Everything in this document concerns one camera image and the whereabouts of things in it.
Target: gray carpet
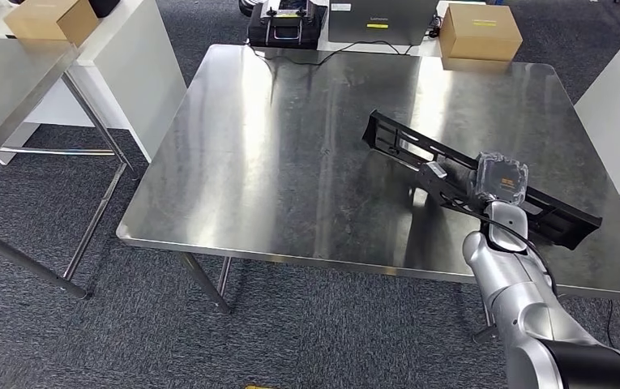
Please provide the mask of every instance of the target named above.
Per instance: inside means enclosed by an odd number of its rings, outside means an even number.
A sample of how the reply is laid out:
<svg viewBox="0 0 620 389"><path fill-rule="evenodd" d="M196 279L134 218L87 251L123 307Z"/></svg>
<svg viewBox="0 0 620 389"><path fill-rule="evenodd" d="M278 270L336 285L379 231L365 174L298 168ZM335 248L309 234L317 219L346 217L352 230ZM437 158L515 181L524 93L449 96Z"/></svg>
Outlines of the gray carpet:
<svg viewBox="0 0 620 389"><path fill-rule="evenodd" d="M525 39L519 60L553 64L574 100L620 47L611 1L508 3ZM231 0L159 5L188 82L210 44L245 38ZM114 134L139 159L130 136ZM29 145L93 144L92 130L44 126ZM0 237L63 271L114 167L52 156L0 166ZM235 312L218 314L172 254L114 236L134 189L124 177L76 276L93 299L71 299L0 258L0 387L505 386L499 343L470 341L483 323L476 286L236 260ZM214 274L220 260L203 265ZM565 305L606 342L607 301ZM620 348L620 301L612 335Z"/></svg>

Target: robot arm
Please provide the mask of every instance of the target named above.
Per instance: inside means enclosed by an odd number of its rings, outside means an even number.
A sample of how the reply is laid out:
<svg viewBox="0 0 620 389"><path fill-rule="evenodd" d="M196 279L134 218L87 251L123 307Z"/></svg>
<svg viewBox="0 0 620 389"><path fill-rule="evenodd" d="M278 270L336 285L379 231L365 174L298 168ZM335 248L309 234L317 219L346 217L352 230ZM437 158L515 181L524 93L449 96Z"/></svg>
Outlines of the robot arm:
<svg viewBox="0 0 620 389"><path fill-rule="evenodd" d="M620 388L620 351L599 343L562 308L528 240L531 230L573 250L601 218L528 186L528 168L516 160L498 153L474 160L377 111L362 139L415 170L427 201L482 220L465 238L463 256L503 342L510 389Z"/></svg>
<svg viewBox="0 0 620 389"><path fill-rule="evenodd" d="M527 237L520 207L493 201L485 214ZM463 255L503 342L510 389L620 388L620 352L595 340L561 307L525 243L482 225L465 238Z"/></svg>

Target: table surface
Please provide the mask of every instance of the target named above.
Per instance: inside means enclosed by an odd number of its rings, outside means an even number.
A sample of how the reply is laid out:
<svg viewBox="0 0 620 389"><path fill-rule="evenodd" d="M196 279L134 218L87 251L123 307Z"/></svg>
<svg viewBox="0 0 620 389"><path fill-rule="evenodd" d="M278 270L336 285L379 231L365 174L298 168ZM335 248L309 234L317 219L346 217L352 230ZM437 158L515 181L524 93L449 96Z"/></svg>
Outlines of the table surface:
<svg viewBox="0 0 620 389"><path fill-rule="evenodd" d="M65 41L0 39L0 147L75 57Z"/></svg>
<svg viewBox="0 0 620 389"><path fill-rule="evenodd" d="M522 160L530 185L602 216L574 251L538 246L562 292L620 298L620 196L543 64L445 71L440 58L338 53L315 67L213 45L117 235L134 246L474 282L462 241L479 222L422 190L408 194L413 172L361 141L373 109L469 156Z"/></svg>

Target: black cable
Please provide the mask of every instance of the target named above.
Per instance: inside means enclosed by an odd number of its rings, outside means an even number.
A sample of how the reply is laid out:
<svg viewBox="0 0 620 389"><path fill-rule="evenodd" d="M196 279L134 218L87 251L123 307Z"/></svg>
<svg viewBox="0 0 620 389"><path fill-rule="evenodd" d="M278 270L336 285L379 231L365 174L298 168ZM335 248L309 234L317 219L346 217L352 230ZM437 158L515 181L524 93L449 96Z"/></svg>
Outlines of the black cable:
<svg viewBox="0 0 620 389"><path fill-rule="evenodd" d="M247 43L248 46L250 46L250 48L252 49L252 52L254 53L254 55L256 55L259 58L262 59L267 59L267 60L274 60L274 59L285 59L288 62L294 63L296 65L308 65L308 66L321 66L324 63L326 63L331 57L333 57L335 54L340 53L342 51L345 51L347 49L350 49L351 47L353 47L354 45L359 45L359 44L364 44L364 45L376 45L376 44L383 44L383 45L388 45L388 47L390 47L391 49L393 49L393 51L396 52L396 54L398 55L405 55L407 52L410 51L410 49L412 48L412 46L410 46L408 48L407 51L405 51L405 53L401 53L398 51L398 49L396 49L393 45L391 45L390 43L386 42L386 41L357 41L354 43L351 43L350 45L345 46L342 49L338 49L337 51L334 51L333 53L330 53L329 55L327 55L323 60L319 61L319 62L298 62L293 60L292 58L286 57L284 55L276 55L274 57L264 57L263 55L259 55L257 53L257 51L254 50L254 47L252 47L250 45L250 43Z"/></svg>
<svg viewBox="0 0 620 389"><path fill-rule="evenodd" d="M615 348L613 345L613 338L610 337L610 323L613 321L613 309L615 304L613 303L613 300L609 300L608 303L610 304L610 307L608 309L608 321L605 325L605 334L608 336L608 343L610 344L610 347Z"/></svg>
<svg viewBox="0 0 620 389"><path fill-rule="evenodd" d="M434 15L434 18L429 23L429 28L431 29L424 36L428 36L429 38L436 38L441 34L441 25L443 24L443 18L438 16L438 14Z"/></svg>
<svg viewBox="0 0 620 389"><path fill-rule="evenodd" d="M464 213L465 215L468 216L472 216L472 217L476 217L477 219L484 221L486 223L490 223L493 224L497 227L500 227L502 229L504 229L506 232L510 233L513 237L516 237L518 239L520 239L525 245L527 245L527 247L534 252L534 254L536 255L537 258L539 258L539 260L541 261L541 264L544 266L545 269L545 274L548 276L548 278L550 278L550 289L553 291L553 294L557 297L558 296L558 285L555 283L555 277L553 277L553 272L550 270L550 268L548 267L548 263L545 261L544 257L541 256L541 253L539 253L539 250L537 249L536 246L534 246L534 244L528 240L526 237L523 237L522 235L520 235L519 233L517 233L514 229L511 229L510 227L504 225L503 223L498 223L495 220L491 220L486 216L483 215L478 215L472 211L468 211L467 209L465 209L464 207L460 206L458 203L456 203L455 201L451 201L450 199L446 199L448 200L448 203L454 207L456 209L456 211L460 211L462 213Z"/></svg>

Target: black device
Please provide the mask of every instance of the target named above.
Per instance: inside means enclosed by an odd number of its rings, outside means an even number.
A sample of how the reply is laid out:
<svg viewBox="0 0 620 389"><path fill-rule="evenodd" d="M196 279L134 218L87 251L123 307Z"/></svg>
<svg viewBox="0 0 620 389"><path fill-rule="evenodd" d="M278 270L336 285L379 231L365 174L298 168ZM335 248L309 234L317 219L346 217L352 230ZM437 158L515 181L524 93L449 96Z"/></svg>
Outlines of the black device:
<svg viewBox="0 0 620 389"><path fill-rule="evenodd" d="M475 209L475 198L470 196L468 183L470 178L474 179L480 172L478 160L436 142L376 110L370 115L362 140L370 148L415 169L418 185L429 193L437 204L453 210L465 206ZM433 158L427 160L421 156L424 152ZM437 169L426 166L435 161L447 164L460 173L441 174ZM493 175L491 179L484 181L490 185L496 182L499 193L506 191L512 194L518 189L509 190L507 183L503 185L503 179L518 180L516 185L521 185L521 172L507 163L493 163L483 167L483 171ZM600 217L580 211L531 186L526 187L521 207L527 212L530 231L570 250L574 250L586 236L601 227Z"/></svg>
<svg viewBox="0 0 620 389"><path fill-rule="evenodd" d="M251 46L317 49L325 6L307 1L298 8L267 9L268 3L256 4L252 10L247 28Z"/></svg>
<svg viewBox="0 0 620 389"><path fill-rule="evenodd" d="M98 18L105 18L116 8L119 0L90 0L90 6Z"/></svg>

